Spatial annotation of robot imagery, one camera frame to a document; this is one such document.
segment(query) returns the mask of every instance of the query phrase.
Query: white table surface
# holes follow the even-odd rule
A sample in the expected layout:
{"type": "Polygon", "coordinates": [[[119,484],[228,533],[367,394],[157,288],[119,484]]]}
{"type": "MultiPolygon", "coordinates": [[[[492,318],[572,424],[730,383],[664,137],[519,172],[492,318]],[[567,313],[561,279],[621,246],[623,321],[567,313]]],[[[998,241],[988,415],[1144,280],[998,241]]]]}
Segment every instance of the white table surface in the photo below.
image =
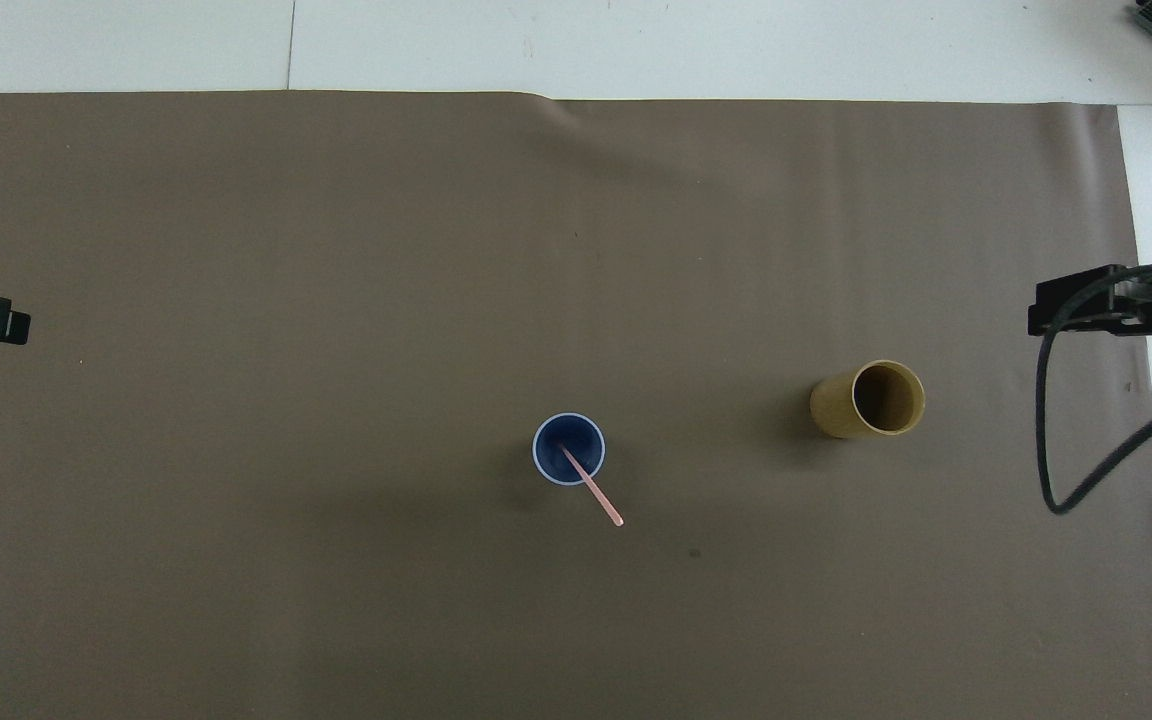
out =
{"type": "MultiPolygon", "coordinates": [[[[1152,38],[1129,5],[0,0],[0,91],[1111,103],[1123,105],[1135,232],[1152,262],[1152,38]]],[[[1034,497],[1040,511],[1037,480],[1034,497]]]]}

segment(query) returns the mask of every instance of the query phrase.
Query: brown mat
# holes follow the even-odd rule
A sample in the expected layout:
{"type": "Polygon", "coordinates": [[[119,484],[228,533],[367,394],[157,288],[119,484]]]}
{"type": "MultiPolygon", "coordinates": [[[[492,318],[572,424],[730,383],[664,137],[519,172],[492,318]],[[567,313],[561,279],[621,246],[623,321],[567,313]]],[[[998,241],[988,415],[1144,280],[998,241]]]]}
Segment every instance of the brown mat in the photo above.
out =
{"type": "Polygon", "coordinates": [[[0,96],[0,717],[1152,717],[1132,258],[1098,106],[0,96]]]}

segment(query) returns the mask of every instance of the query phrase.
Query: tan cylindrical cup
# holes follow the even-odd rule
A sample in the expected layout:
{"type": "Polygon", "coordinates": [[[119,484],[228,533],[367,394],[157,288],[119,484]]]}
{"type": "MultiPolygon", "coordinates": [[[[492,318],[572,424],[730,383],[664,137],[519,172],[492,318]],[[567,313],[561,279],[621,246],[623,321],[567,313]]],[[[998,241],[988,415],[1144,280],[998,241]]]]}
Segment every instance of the tan cylindrical cup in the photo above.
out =
{"type": "Polygon", "coordinates": [[[812,419],[833,437],[899,435],[923,419],[927,396],[914,370],[874,359],[812,388],[812,419]]]}

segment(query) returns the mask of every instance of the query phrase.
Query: pink stick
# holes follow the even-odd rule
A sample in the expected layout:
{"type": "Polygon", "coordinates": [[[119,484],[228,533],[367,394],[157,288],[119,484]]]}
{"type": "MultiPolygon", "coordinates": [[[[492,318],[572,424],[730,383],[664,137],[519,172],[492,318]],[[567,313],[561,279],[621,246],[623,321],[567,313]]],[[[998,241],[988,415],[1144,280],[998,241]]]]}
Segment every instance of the pink stick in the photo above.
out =
{"type": "Polygon", "coordinates": [[[589,492],[594,493],[594,497],[598,498],[598,503],[602,506],[604,510],[607,510],[607,516],[608,518],[612,518],[612,524],[616,525],[616,528],[621,528],[621,525],[626,523],[626,520],[621,518],[620,511],[616,511],[616,509],[612,507],[612,501],[607,500],[607,497],[604,495],[602,491],[598,488],[598,484],[594,484],[594,478],[589,477],[585,468],[581,468],[579,462],[577,462],[576,457],[567,450],[566,446],[559,445],[558,447],[563,452],[563,455],[567,456],[567,461],[571,462],[573,468],[576,468],[576,473],[579,473],[579,478],[585,480],[586,486],[589,486],[589,492]]]}

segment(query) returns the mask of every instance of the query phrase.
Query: black cable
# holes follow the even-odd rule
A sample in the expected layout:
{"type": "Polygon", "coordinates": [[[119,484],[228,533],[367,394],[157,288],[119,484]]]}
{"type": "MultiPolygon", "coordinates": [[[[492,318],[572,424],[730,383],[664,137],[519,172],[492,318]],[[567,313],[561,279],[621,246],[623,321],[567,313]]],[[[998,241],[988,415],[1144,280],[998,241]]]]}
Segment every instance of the black cable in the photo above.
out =
{"type": "Polygon", "coordinates": [[[1047,470],[1047,361],[1051,359],[1052,343],[1056,341],[1056,335],[1069,323],[1075,311],[1079,306],[1083,306],[1084,302],[1092,300],[1100,291],[1108,290],[1115,283],[1129,281],[1129,279],[1149,281],[1152,279],[1152,265],[1140,265],[1138,268],[1120,270],[1116,273],[1109,273],[1089,283],[1083,290],[1076,291],[1060,306],[1056,314],[1053,316],[1052,323],[1047,327],[1047,333],[1043,334],[1043,346],[1038,348],[1038,373],[1034,397],[1034,442],[1038,448],[1038,480],[1043,484],[1043,501],[1047,503],[1047,509],[1054,511],[1056,515],[1064,515],[1067,511],[1073,510],[1074,506],[1082,502],[1083,498],[1087,497],[1089,492],[1092,492],[1097,483],[1105,479],[1106,475],[1111,473],[1119,465],[1119,462],[1123,461],[1126,456],[1132,455],[1135,448],[1143,446],[1147,439],[1152,438],[1152,420],[1149,420],[1149,423],[1142,425],[1137,432],[1131,433],[1120,446],[1114,448],[1114,452],[1106,455],[1105,460],[1101,460],[1100,464],[1087,477],[1083,478],[1083,482],[1078,484],[1078,487],[1074,488],[1074,492],[1064,501],[1056,502],[1056,499],[1052,497],[1051,475],[1047,470]]]}

